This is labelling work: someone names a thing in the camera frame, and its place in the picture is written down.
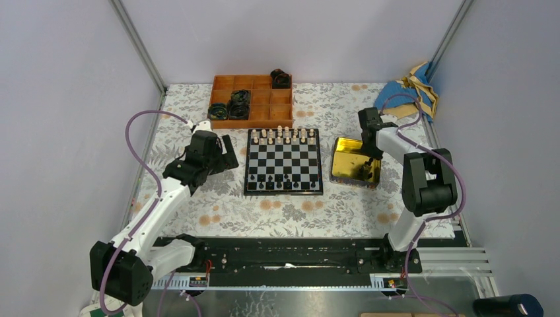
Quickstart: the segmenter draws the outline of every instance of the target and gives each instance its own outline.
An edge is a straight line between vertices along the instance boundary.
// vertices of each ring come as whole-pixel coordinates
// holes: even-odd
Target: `floral tablecloth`
[[[188,233],[194,236],[281,236],[281,237],[382,237],[403,210],[400,190],[402,166],[389,155],[382,161],[381,181],[375,190],[334,184],[329,180],[333,144],[337,137],[360,139],[358,110],[373,105],[384,84],[294,84],[294,127],[320,130],[324,195],[242,195],[246,154],[246,130],[220,129],[229,134],[240,166],[208,177],[194,196],[180,206],[165,226],[163,236]],[[164,110],[193,122],[206,117],[211,85],[171,85]],[[414,120],[406,117],[402,125]],[[422,123],[404,130],[427,144]],[[158,175],[190,142],[190,131],[182,122],[162,116],[149,156],[149,166]],[[147,173],[132,206],[138,212],[156,190]],[[452,238],[448,221],[431,222],[424,237]]]

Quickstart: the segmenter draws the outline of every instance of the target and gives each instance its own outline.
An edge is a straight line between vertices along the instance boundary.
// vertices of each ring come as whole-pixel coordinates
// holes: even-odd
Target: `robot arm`
[[[222,141],[212,132],[210,121],[205,120],[193,129],[191,144],[184,154],[168,164],[163,172],[161,196],[150,198],[139,214],[119,232],[110,243],[98,241],[90,251],[92,286],[100,290],[101,280],[109,259],[124,240],[126,244],[111,268],[105,293],[131,306],[144,300],[154,280],[167,273],[190,265],[198,240],[187,235],[179,236],[167,246],[151,248],[179,206],[184,205],[209,175],[239,166],[228,135]],[[151,204],[156,207],[148,214]]]
[[[372,161],[380,160],[387,152],[403,165],[402,199],[405,210],[384,237],[381,249],[386,268],[398,269],[403,265],[410,242],[424,221],[456,203],[455,176],[439,159],[399,137],[397,125],[383,122],[377,108],[361,110],[358,117],[362,129],[362,153]],[[452,162],[448,150],[426,148]],[[435,175],[435,178],[427,179],[426,172]]]

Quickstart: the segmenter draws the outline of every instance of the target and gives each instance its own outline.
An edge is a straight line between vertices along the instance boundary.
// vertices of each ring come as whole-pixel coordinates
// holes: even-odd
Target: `chess board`
[[[249,130],[244,195],[322,195],[319,145],[317,129]]]

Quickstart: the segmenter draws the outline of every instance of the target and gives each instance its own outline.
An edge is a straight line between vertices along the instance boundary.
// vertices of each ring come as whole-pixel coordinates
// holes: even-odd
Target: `black cylinder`
[[[543,317],[539,301],[529,294],[477,299],[473,309],[479,317]]]

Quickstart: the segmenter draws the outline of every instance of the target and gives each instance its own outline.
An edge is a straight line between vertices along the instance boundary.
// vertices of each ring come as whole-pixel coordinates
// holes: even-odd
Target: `table surface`
[[[423,296],[442,300],[465,317],[476,317],[472,303],[479,298],[469,277],[414,277],[414,288]],[[151,291],[144,300],[143,315],[156,316],[161,291]],[[243,317],[359,317],[364,312],[430,312],[418,300],[392,299],[379,292],[351,291],[205,291],[195,298],[202,316]],[[444,307],[432,304],[441,313]],[[192,302],[185,302],[178,291],[169,291],[162,305],[162,316],[197,316]]]
[[[208,177],[208,180],[179,207],[165,226],[163,236],[182,233],[194,236],[243,237],[371,237],[387,233],[404,208],[400,190],[402,166],[384,155],[381,180],[375,190],[355,188],[329,181],[333,145],[337,137],[360,139],[357,112],[373,105],[384,84],[294,84],[294,127],[319,129],[324,195],[242,195],[247,134],[244,129],[218,129],[229,134],[240,166]],[[211,85],[170,85],[163,110],[198,122],[204,120]],[[414,116],[398,120],[412,122]],[[420,121],[404,134],[427,145]],[[191,132],[174,118],[161,116],[149,155],[149,166],[161,175],[164,167],[184,150]],[[138,212],[156,190],[147,173],[140,180],[132,213]],[[449,221],[433,221],[425,238],[453,238]]]

